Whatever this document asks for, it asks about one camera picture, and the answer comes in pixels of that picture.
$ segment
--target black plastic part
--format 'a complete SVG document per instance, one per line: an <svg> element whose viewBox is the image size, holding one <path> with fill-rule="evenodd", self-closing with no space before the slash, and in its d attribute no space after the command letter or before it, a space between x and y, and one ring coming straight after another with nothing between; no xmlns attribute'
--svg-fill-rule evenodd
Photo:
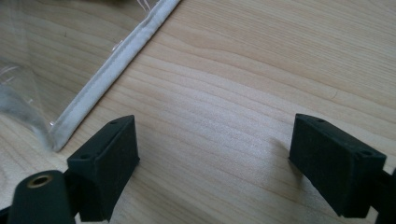
<svg viewBox="0 0 396 224"><path fill-rule="evenodd" d="M59 171L41 172L17 186L7 224L75 223L69 206L64 175Z"/></svg>
<svg viewBox="0 0 396 224"><path fill-rule="evenodd" d="M386 156L315 117L297 114L290 161L338 216L366 217Z"/></svg>
<svg viewBox="0 0 396 224"><path fill-rule="evenodd" d="M396 170L393 175L384 171L374 186L376 194L372 195L372 205L378 211L375 224L396 223Z"/></svg>
<svg viewBox="0 0 396 224"><path fill-rule="evenodd" d="M3 208L0 210L0 224L6 224L8 219L10 207Z"/></svg>
<svg viewBox="0 0 396 224"><path fill-rule="evenodd" d="M67 159L68 179L82 182L82 203L73 209L82 221L110 220L139 160L134 116L109 122Z"/></svg>

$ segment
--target wood grain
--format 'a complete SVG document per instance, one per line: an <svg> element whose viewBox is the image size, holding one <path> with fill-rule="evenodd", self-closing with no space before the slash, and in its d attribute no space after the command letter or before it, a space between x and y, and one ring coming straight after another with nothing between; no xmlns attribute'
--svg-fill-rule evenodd
<svg viewBox="0 0 396 224"><path fill-rule="evenodd" d="M395 26L393 1L183 1L60 153L0 119L0 205L134 114L141 162L110 223L374 223L338 217L288 155L305 113L396 167Z"/></svg>

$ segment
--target black rectangular block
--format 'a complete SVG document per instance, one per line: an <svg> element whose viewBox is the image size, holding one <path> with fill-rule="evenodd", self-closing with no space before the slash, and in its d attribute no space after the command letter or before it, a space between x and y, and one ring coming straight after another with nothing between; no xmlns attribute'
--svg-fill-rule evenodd
<svg viewBox="0 0 396 224"><path fill-rule="evenodd" d="M290 161L312 182L338 216L366 217L372 178L386 156L329 122L297 114Z"/></svg>
<svg viewBox="0 0 396 224"><path fill-rule="evenodd" d="M67 159L68 174L82 180L82 221L110 220L139 160L134 116L109 122Z"/></svg>

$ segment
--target light wooden surface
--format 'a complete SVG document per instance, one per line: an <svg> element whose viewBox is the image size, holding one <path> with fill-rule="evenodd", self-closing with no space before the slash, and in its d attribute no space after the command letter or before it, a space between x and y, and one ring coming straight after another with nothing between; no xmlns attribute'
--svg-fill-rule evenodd
<svg viewBox="0 0 396 224"><path fill-rule="evenodd" d="M141 162L110 223L374 223L338 217L288 162L295 113L396 166L391 0L183 1L58 154L1 118L0 205L134 114Z"/></svg>

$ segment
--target screw hole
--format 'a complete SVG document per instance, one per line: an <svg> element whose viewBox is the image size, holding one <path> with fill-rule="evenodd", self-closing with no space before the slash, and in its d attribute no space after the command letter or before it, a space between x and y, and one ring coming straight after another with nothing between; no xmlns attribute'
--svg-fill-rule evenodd
<svg viewBox="0 0 396 224"><path fill-rule="evenodd" d="M83 159L83 160L87 160L87 159L90 158L90 155L84 154L84 155L81 155L79 158L80 158L80 159Z"/></svg>
<svg viewBox="0 0 396 224"><path fill-rule="evenodd" d="M32 179L31 181L29 181L29 183L27 184L27 187L29 189L40 188L40 187L48 184L51 180L52 180L51 175L40 175L40 176L37 176L36 178Z"/></svg>

